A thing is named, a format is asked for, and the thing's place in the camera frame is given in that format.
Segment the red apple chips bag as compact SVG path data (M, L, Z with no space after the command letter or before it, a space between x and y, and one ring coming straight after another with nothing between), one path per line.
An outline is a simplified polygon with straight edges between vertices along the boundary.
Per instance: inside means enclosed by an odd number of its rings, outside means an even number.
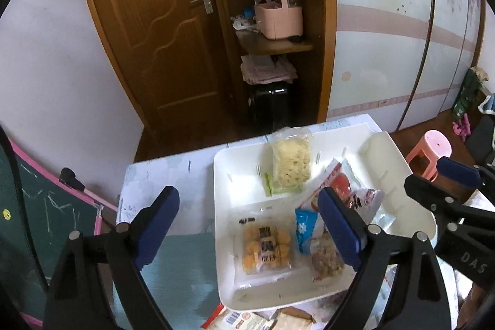
M298 208L318 212L317 199L321 190L333 189L346 207L356 210L366 224L377 214L383 199L382 190L366 188L356 177L347 159L331 163L311 182Z

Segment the clear nut mix packet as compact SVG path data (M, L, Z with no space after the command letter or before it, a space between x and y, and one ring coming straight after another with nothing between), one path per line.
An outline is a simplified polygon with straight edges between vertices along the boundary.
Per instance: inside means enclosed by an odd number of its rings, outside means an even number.
M345 266L333 239L327 232L324 232L321 237L311 240L310 259L313 281L323 281L338 276Z

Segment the blue white candy packet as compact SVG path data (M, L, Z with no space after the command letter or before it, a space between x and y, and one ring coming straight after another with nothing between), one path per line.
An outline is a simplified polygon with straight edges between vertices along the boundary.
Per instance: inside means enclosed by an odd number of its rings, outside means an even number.
M295 217L299 252L302 255L309 255L311 242L322 237L325 229L324 221L318 212L302 208L296 209Z

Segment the clear puffed rice packet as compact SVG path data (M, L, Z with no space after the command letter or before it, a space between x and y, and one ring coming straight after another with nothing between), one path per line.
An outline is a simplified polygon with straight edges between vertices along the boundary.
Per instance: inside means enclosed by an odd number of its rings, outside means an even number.
M312 133L305 127L286 127L270 137L273 179L283 186L302 185L310 179Z

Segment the yellow egg-yolk pastry packet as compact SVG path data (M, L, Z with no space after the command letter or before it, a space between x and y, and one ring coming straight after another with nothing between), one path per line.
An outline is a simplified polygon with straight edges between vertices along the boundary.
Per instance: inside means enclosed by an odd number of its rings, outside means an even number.
M295 269L293 216L237 219L231 225L231 235L236 276L282 276Z

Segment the light blue cake packet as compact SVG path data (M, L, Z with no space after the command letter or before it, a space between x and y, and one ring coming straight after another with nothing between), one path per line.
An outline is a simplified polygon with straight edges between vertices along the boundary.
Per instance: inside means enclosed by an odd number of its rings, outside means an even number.
M345 175L349 182L342 198L343 203L357 211L367 224L378 225L383 230L389 229L396 218L387 213L382 206L385 193L365 187L354 174L347 159L342 160L341 174Z

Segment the green snack packet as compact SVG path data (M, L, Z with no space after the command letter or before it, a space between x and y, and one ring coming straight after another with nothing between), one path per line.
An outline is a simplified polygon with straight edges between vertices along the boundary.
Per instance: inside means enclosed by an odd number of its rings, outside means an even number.
M301 185L283 186L273 179L269 173L264 174L264 190L267 197L276 194L297 194L303 190Z

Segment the pink plastic stool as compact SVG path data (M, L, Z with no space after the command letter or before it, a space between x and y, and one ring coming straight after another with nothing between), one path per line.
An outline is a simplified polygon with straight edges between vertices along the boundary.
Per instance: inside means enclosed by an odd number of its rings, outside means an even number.
M428 166L421 176L429 181L434 181L438 176L437 162L444 156L450 157L452 146L447 137L438 130L427 131L406 156L406 162L410 164L416 157L425 157Z

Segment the beige biscuit packet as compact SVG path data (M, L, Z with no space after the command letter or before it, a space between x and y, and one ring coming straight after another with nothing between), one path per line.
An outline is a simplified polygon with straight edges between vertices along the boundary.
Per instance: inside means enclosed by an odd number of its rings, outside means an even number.
M308 312L290 306L277 311L273 330L308 330L315 323Z

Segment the red white cracker packet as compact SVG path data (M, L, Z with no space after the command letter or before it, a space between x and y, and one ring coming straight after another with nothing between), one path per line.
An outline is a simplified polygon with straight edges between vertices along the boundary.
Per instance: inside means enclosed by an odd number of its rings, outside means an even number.
M270 330L274 325L275 320L267 320L257 313L232 311L219 304L200 328L205 330Z

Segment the white plastic storage bin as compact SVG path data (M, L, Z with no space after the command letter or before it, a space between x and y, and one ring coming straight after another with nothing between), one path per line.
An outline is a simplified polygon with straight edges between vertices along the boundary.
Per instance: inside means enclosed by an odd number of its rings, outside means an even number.
M319 191L348 193L357 212L388 234L437 234L433 215L403 188L409 165L384 131L362 123L310 136L310 178L275 179L274 144L227 148L213 162L217 287L221 303L263 311L348 289L344 265L318 213Z

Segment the folded pink cloth stack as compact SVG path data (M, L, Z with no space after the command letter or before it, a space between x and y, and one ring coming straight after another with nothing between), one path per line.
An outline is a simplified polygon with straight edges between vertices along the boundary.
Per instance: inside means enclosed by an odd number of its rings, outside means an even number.
M297 79L295 67L285 57L272 59L270 55L243 55L240 69L243 80L251 85L272 84Z

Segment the wooden corner shelf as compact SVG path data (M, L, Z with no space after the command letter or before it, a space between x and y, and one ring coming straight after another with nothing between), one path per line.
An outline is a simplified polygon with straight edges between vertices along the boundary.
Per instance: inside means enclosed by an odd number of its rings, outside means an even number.
M257 126L324 122L336 0L216 0L237 115Z

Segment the brown wooden door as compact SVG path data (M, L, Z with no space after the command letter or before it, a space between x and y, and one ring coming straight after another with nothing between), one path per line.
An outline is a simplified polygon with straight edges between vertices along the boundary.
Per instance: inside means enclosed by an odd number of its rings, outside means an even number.
M216 125L228 107L218 16L205 0L87 0L108 58L153 131Z

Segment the pink handled storage basket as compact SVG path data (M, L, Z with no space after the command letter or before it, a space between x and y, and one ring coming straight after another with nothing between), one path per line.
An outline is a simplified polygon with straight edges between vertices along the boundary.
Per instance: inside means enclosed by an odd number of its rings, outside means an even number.
M254 7L256 27L269 40L303 34L302 7L297 0L266 0Z

